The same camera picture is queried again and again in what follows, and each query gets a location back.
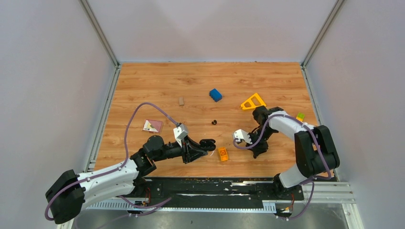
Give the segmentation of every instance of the gray floor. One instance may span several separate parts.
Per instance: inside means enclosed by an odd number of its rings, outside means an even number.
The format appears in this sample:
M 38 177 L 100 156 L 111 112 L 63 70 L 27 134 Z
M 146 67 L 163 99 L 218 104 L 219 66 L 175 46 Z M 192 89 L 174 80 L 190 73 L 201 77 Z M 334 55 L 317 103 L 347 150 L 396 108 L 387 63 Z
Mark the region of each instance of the gray floor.
M 295 204 L 299 213 L 303 204 Z M 124 215 L 118 210 L 86 210 L 77 219 L 80 229 L 96 229 Z M 283 221 L 266 213 L 155 212 L 139 218 L 125 217 L 110 222 L 103 229 L 348 229 L 340 204 L 311 204 L 300 218 Z

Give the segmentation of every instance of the orange block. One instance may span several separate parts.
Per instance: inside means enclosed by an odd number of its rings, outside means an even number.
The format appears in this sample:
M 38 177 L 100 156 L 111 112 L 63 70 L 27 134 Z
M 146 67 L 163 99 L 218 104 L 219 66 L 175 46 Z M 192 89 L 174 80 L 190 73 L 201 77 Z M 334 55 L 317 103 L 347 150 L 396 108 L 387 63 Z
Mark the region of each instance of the orange block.
M 221 161 L 227 161 L 229 159 L 228 152 L 226 151 L 225 147 L 221 147 L 218 149 L 219 156 L 221 157 Z

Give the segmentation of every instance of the small wooden block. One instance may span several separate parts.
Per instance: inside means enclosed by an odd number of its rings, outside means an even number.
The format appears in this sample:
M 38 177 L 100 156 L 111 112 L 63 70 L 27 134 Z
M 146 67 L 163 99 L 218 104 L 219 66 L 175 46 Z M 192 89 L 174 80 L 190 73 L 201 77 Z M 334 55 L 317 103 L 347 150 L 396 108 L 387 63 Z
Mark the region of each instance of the small wooden block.
M 183 97 L 179 98 L 179 105 L 184 106 L 184 98 Z

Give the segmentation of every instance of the metal frame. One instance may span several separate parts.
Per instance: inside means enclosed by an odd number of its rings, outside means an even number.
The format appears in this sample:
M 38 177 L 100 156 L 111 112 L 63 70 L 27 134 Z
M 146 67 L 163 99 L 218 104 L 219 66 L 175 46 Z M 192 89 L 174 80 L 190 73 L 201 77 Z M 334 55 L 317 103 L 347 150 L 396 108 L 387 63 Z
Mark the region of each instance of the metal frame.
M 106 36 L 103 33 L 103 30 L 101 30 L 100 24 L 98 24 L 97 19 L 91 10 L 90 4 L 88 3 L 87 0 L 79 0 L 81 3 L 84 12 L 86 13 L 87 17 L 90 20 L 91 25 L 93 26 L 94 30 L 97 33 L 98 38 L 100 39 L 101 43 L 103 44 L 105 50 L 107 51 L 108 56 L 110 57 L 112 63 L 114 64 L 115 68 L 118 68 L 119 62 L 117 58 L 114 55 L 114 52 L 110 46 L 110 44 L 107 41 Z
M 107 122 L 108 114 L 110 112 L 110 107 L 111 107 L 111 103 L 113 100 L 115 88 L 117 87 L 118 76 L 119 76 L 120 71 L 121 71 L 121 65 L 119 65 L 116 68 L 116 70 L 114 72 L 114 76 L 111 80 L 110 88 L 108 90 L 108 94 L 107 94 L 107 98 L 106 98 L 106 103 L 104 104 L 104 109 L 103 109 L 103 112 L 100 117 L 100 122 L 98 124 L 97 132 L 94 136 L 93 146 L 90 151 L 90 157 L 84 168 L 85 172 L 94 171 L 94 166 L 96 164 L 98 150 L 100 148 L 101 139 L 103 138 L 103 133 L 104 133 L 104 130 L 106 127 L 106 122 Z
M 311 48 L 309 49 L 307 55 L 304 58 L 304 61 L 301 63 L 302 67 L 306 67 L 311 60 L 314 52 L 316 51 L 317 47 L 319 46 L 320 42 L 323 39 L 323 36 L 328 31 L 331 23 L 335 19 L 336 15 L 338 14 L 339 10 L 341 9 L 345 0 L 336 0 L 335 5 L 333 6 L 332 10 L 330 11 L 328 17 L 326 18 L 325 23 L 323 24 L 321 30 L 319 31 L 317 37 L 315 38 L 314 43 L 312 44 Z
M 108 90 L 108 95 L 106 98 L 105 106 L 103 112 L 100 117 L 100 122 L 98 125 L 98 129 L 94 136 L 93 146 L 91 148 L 90 157 L 85 167 L 85 171 L 93 171 L 94 164 L 96 162 L 97 154 L 100 148 L 100 143 L 102 140 L 103 132 L 105 129 L 106 121 L 109 114 L 109 109 L 111 107 L 112 98 L 114 95 L 115 88 L 117 86 L 118 75 L 121 70 L 120 62 L 116 59 L 112 48 L 110 47 L 103 31 L 101 30 L 100 25 L 97 22 L 97 19 L 91 10 L 91 7 L 87 0 L 79 0 L 81 5 L 83 6 L 83 10 L 85 11 L 86 15 L 88 16 L 93 28 L 95 29 L 101 43 L 103 44 L 106 52 L 109 55 L 112 63 L 116 67 L 116 71 L 111 81 L 110 88 Z M 317 47 L 321 43 L 323 37 L 325 36 L 328 28 L 332 24 L 333 20 L 335 19 L 337 13 L 341 9 L 345 0 L 336 0 L 335 5 L 333 6 L 331 12 L 329 13 L 325 23 L 323 24 L 321 30 L 319 31 L 314 43 L 312 44 L 311 48 L 309 49 L 304 61 L 301 63 L 301 71 L 304 77 L 309 96 L 313 105 L 313 109 L 316 115 L 316 118 L 320 124 L 322 124 L 322 118 L 319 114 L 319 108 L 317 106 L 317 102 L 312 93 L 312 84 L 310 78 L 308 77 L 307 72 L 307 65 L 310 62 L 313 54 L 315 53 Z M 304 185 L 302 187 L 304 192 L 305 199 L 308 199 L 310 191 L 311 191 L 311 184 Z M 283 204 L 289 203 L 290 201 L 282 201 L 282 200 L 264 200 L 263 201 L 263 208 L 261 209 L 202 209 L 202 208 L 161 208 L 162 211 L 211 211 L 211 212 L 257 212 L 257 213 L 267 213 L 272 210 L 272 207 L 275 204 Z M 305 201 L 296 201 L 297 203 L 305 203 Z M 363 229 L 362 221 L 360 219 L 357 205 L 354 200 L 353 193 L 351 191 L 350 185 L 347 182 L 315 182 L 315 191 L 312 197 L 312 203 L 319 203 L 319 204 L 329 204 L 329 203 L 340 203 L 345 211 L 346 221 L 350 229 Z M 120 209 L 120 210 L 128 210 L 128 206 L 126 203 L 123 203 L 122 200 L 117 198 L 112 198 L 109 200 L 102 201 L 100 203 L 92 205 L 90 208 L 93 209 Z M 58 229 L 70 229 L 73 226 L 73 220 L 58 225 Z

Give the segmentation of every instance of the cable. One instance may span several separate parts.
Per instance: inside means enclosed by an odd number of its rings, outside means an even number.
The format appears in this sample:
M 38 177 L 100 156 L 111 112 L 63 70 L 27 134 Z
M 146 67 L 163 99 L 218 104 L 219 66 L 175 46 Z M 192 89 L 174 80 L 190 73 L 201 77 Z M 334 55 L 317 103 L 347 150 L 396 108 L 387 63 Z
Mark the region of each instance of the cable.
M 312 195 L 314 194 L 314 189 L 315 189 L 315 183 L 314 183 L 312 180 L 308 181 L 308 183 L 312 183 L 312 190 L 311 190 L 311 194 L 309 195 L 308 202 L 307 202 L 307 204 L 305 205 L 304 209 L 303 209 L 298 215 L 296 215 L 296 216 L 288 217 L 288 218 L 286 218 L 286 217 L 280 217 L 280 218 L 285 219 L 285 220 L 288 221 L 288 220 L 291 220 L 291 219 L 296 219 L 296 218 L 302 216 L 302 214 L 304 214 L 304 212 L 307 210 L 307 208 L 308 208 L 308 206 L 309 206 L 309 203 L 310 203 L 311 200 L 312 200 Z
M 52 220 L 53 220 L 52 217 L 49 217 L 48 212 L 49 212 L 49 209 L 51 208 L 51 205 L 52 205 L 53 202 L 55 201 L 55 199 L 56 199 L 58 196 L 60 196 L 61 193 L 65 192 L 67 189 L 69 189 L 69 188 L 71 188 L 71 187 L 73 187 L 73 186 L 75 186 L 75 185 L 77 185 L 77 184 L 80 184 L 80 183 L 82 183 L 82 182 L 84 182 L 84 181 L 87 181 L 88 178 L 89 178 L 89 179 L 94 179 L 94 178 L 97 178 L 97 177 L 101 177 L 101 176 L 104 176 L 104 175 L 113 173 L 113 172 L 115 172 L 115 171 L 118 171 L 120 168 L 123 168 L 123 167 L 125 166 L 125 164 L 128 162 L 128 159 L 129 159 L 129 151 L 128 151 L 128 146 L 127 146 L 127 135 L 128 135 L 129 126 L 131 125 L 131 122 L 132 122 L 132 120 L 134 119 L 135 114 L 137 113 L 137 111 L 139 110 L 139 108 L 140 108 L 141 106 L 143 106 L 143 105 L 146 105 L 146 104 L 155 107 L 155 108 L 156 108 L 157 110 L 159 110 L 162 114 L 164 114 L 171 122 L 173 122 L 176 126 L 179 125 L 178 122 L 176 122 L 172 117 L 170 117 L 166 112 L 164 112 L 162 109 L 160 109 L 160 108 L 159 108 L 158 106 L 156 106 L 155 104 L 152 104 L 152 103 L 149 103 L 149 102 L 144 102 L 144 103 L 139 104 L 139 106 L 135 109 L 134 113 L 132 114 L 131 118 L 129 119 L 128 125 L 127 125 L 127 127 L 126 127 L 126 129 L 125 129 L 125 133 L 124 133 L 124 146 L 125 146 L 125 154 L 126 154 L 126 155 L 125 155 L 125 160 L 124 160 L 124 162 L 122 163 L 122 165 L 120 165 L 119 167 L 117 167 L 117 168 L 115 168 L 115 169 L 112 169 L 112 170 L 110 170 L 110 171 L 107 171 L 107 172 L 104 172 L 104 173 L 100 173 L 100 174 L 97 174 L 97 175 L 94 175 L 94 176 L 91 176 L 91 177 L 86 177 L 86 178 L 84 178 L 84 179 L 75 181 L 75 182 L 73 182 L 72 184 L 70 184 L 70 185 L 68 185 L 68 186 L 66 186 L 66 187 L 64 187 L 64 188 L 62 188 L 59 192 L 57 192 L 57 193 L 51 198 L 51 200 L 49 201 L 48 205 L 47 205 L 46 208 L 45 208 L 45 218 L 46 218 L 47 220 L 49 220 L 49 221 L 52 221 Z
M 237 141 L 238 139 L 235 138 L 235 139 L 233 140 L 234 146 L 235 146 L 236 148 L 238 148 L 238 149 L 251 149 L 251 148 L 255 147 L 255 146 L 260 142 L 260 140 L 262 139 L 263 133 L 264 133 L 264 131 L 265 131 L 265 127 L 267 126 L 268 122 L 270 121 L 270 119 L 272 119 L 272 118 L 274 118 L 274 117 L 285 117 L 285 118 L 291 119 L 291 120 L 295 121 L 296 123 L 300 124 L 302 127 L 304 127 L 304 128 L 309 132 L 309 134 L 311 135 L 312 140 L 313 140 L 313 142 L 314 142 L 314 144 L 315 144 L 315 147 L 316 147 L 316 149 L 317 149 L 317 151 L 318 151 L 318 154 L 319 154 L 319 156 L 320 156 L 320 159 L 321 159 L 321 161 L 322 161 L 322 164 L 323 164 L 323 166 L 325 167 L 326 172 L 328 173 L 328 176 L 327 176 L 327 177 L 323 177 L 323 176 L 313 176 L 313 177 L 308 178 L 307 180 L 304 180 L 303 182 L 306 182 L 306 181 L 308 181 L 308 180 L 312 180 L 313 178 L 328 179 L 328 180 L 331 179 L 331 178 L 332 178 L 332 173 L 330 173 L 329 166 L 328 166 L 328 164 L 326 164 L 325 158 L 323 157 L 323 154 L 322 154 L 322 152 L 321 152 L 321 150 L 320 150 L 320 146 L 319 146 L 319 144 L 318 144 L 318 141 L 317 141 L 317 139 L 316 139 L 316 137 L 315 137 L 314 132 L 313 132 L 307 125 L 305 125 L 303 122 L 301 122 L 300 120 L 298 120 L 298 119 L 296 119 L 296 118 L 294 118 L 294 117 L 292 117 L 292 116 L 289 116 L 289 115 L 286 115 L 286 114 L 273 114 L 273 115 L 269 116 L 269 118 L 268 118 L 268 119 L 265 121 L 265 123 L 263 124 L 263 127 L 264 127 L 264 128 L 262 128 L 262 131 L 260 132 L 259 138 L 257 139 L 257 141 L 256 141 L 255 143 L 253 143 L 252 145 L 247 146 L 247 147 L 242 147 L 242 146 L 238 146 L 238 145 L 237 145 L 236 141 Z
M 123 197 L 123 196 L 118 196 L 119 198 L 123 199 L 125 202 L 127 202 L 129 205 L 133 206 L 134 208 L 140 208 L 140 209 L 148 209 L 148 208 L 157 208 L 157 207 L 161 207 L 163 204 L 167 203 L 169 200 L 171 200 L 171 198 L 168 198 L 165 201 L 160 202 L 159 204 L 155 204 L 155 205 L 151 205 L 151 206 L 140 206 L 140 205 L 136 205 L 133 204 L 131 201 L 129 201 L 127 198 Z

